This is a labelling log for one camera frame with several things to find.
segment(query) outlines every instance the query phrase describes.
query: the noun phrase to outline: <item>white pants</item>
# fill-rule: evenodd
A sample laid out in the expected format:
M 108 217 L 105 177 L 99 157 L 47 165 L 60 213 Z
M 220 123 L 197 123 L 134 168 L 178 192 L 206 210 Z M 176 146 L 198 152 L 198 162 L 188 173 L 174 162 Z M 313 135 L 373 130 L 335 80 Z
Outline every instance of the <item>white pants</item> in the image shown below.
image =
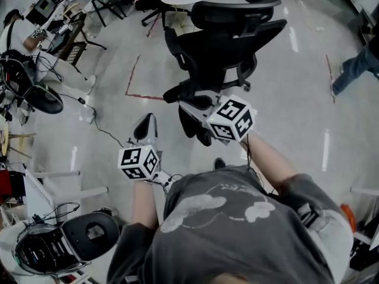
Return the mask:
M 90 90 L 90 82 L 86 80 L 85 76 L 79 73 L 70 63 L 58 59 L 55 63 L 54 70 L 56 70 L 56 72 L 62 76 L 63 82 L 61 82 L 58 77 L 50 70 L 47 72 L 41 82 L 63 83 L 68 87 L 79 89 L 84 93 L 87 93 Z

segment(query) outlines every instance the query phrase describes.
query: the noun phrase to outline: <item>shoe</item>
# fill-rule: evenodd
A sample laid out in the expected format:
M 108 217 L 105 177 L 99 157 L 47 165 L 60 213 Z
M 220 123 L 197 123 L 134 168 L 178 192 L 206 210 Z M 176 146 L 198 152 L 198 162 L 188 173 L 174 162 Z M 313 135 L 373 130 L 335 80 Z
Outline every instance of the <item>shoe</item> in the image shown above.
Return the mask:
M 335 79 L 332 80 L 332 83 L 330 84 L 330 94 L 332 95 L 333 98 L 335 98 L 337 95 L 334 93 L 334 90 L 333 90 L 333 83 L 334 83 Z
M 89 76 L 87 81 L 91 84 L 91 87 L 89 88 L 89 91 L 87 92 L 87 95 L 89 95 L 92 91 L 92 88 L 96 84 L 96 76 L 95 75 Z
M 213 162 L 213 170 L 222 169 L 225 168 L 226 164 L 225 161 L 221 158 L 216 158 Z

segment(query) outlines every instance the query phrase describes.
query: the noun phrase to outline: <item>white stand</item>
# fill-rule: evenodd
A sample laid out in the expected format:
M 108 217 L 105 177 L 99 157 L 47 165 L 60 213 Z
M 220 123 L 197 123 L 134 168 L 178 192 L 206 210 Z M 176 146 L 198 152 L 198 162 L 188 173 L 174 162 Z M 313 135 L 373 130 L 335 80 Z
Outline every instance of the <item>white stand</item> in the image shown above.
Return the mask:
M 50 214 L 51 217 L 56 214 L 51 214 L 60 204 L 74 202 L 91 196 L 97 196 L 108 192 L 106 186 L 99 188 L 88 189 L 87 191 L 65 192 L 60 189 L 52 180 L 49 180 L 49 188 L 42 185 L 37 178 L 58 178 L 68 176 L 79 176 L 79 171 L 62 172 L 62 173 L 31 173 L 27 169 L 25 171 L 25 192 L 27 201 L 28 217 L 31 218 L 34 214 L 43 218 Z M 49 224 L 55 224 L 57 220 L 49 220 Z
M 370 188 L 351 186 L 350 191 L 356 192 L 356 193 L 363 193 L 364 195 L 379 196 L 379 189 L 370 189 Z M 358 232 L 354 233 L 354 238 L 358 239 L 359 241 L 367 245 L 370 245 L 370 250 L 372 250 L 379 245 L 379 227 L 377 228 L 372 239 Z

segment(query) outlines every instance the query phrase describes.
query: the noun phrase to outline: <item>gray floor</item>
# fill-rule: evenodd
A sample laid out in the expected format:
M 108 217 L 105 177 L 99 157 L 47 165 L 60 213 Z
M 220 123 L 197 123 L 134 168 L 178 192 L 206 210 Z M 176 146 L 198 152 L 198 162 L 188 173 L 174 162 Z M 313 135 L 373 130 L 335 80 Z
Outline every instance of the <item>gray floor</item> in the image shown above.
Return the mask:
M 188 139 L 175 104 L 125 95 L 138 57 L 129 95 L 162 97 L 188 77 L 166 47 L 160 20 L 146 37 L 153 22 L 142 27 L 140 20 L 146 15 L 132 11 L 124 20 L 109 16 L 108 26 L 96 38 L 108 50 L 88 47 L 78 64 L 87 75 L 98 77 L 88 99 L 97 109 L 99 126 L 126 141 L 133 123 L 143 114 L 154 112 L 162 164 L 169 173 L 210 170 L 219 156 L 228 164 L 245 164 L 238 144 L 226 147 L 214 141 L 206 148 Z M 186 32 L 196 30 L 188 17 L 179 18 Z M 330 76 L 337 77 L 339 65 L 360 49 L 356 37 L 342 23 L 343 11 L 325 0 L 282 0 L 275 8 L 274 18 L 285 18 L 288 24 L 257 52 L 258 67 L 249 78 L 251 92 L 234 88 L 229 93 L 241 96 L 258 110 L 256 131 L 264 139 L 287 155 L 299 172 L 312 175 L 337 203 L 351 204 L 359 219 L 358 208 L 370 199 L 352 195 L 349 189 L 353 184 L 374 185 L 378 177 L 378 80 L 370 73 L 363 74 L 333 103 Z M 168 17 L 168 22 L 181 31 L 175 14 Z M 80 95 L 72 89 L 64 91 Z M 111 205 L 119 210 L 120 217 L 130 220 L 133 184 L 117 169 L 119 145 L 83 120 L 83 108 L 78 102 L 63 100 L 65 109 L 61 114 L 36 112 L 23 128 L 23 132 L 37 133 L 30 167 L 39 171 L 79 169 L 82 189 L 104 185 L 110 189 L 105 195 L 82 201 L 82 211 Z M 328 136 L 329 146 L 325 142 Z M 163 194 L 158 205 L 164 205 Z M 101 283 L 105 281 L 105 262 L 110 256 L 108 253 L 90 267 Z

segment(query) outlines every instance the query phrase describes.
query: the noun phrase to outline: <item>person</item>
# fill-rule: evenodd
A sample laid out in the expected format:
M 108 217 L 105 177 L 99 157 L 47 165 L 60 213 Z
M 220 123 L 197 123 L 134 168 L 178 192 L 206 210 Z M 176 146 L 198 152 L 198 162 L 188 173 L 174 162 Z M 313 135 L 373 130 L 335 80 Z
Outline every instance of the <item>person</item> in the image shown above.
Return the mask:
M 32 37 L 36 27 L 28 20 L 25 20 L 17 9 L 13 9 L 5 16 L 4 30 L 0 36 L 0 54 L 7 51 L 8 30 L 13 22 L 15 23 L 11 34 L 11 49 L 17 50 L 25 56 L 35 56 L 36 59 L 39 54 L 37 60 L 37 82 L 64 83 L 71 88 L 79 89 L 87 94 L 90 93 L 96 83 L 96 77 L 90 76 L 87 79 L 70 63 L 39 50 L 37 46 L 44 39 L 44 36 L 37 35 L 36 37 Z
M 152 186 L 138 181 L 108 284 L 342 280 L 353 235 L 341 209 L 255 133 L 241 145 L 278 195 L 250 167 L 217 159 L 214 171 L 173 183 L 158 226 Z
M 364 25 L 362 33 L 377 35 L 378 24 L 374 28 Z M 366 70 L 372 72 L 379 79 L 379 37 L 374 37 L 357 57 L 351 58 L 342 64 L 341 75 L 332 83 L 332 95 L 339 95 L 351 82 L 358 79 Z

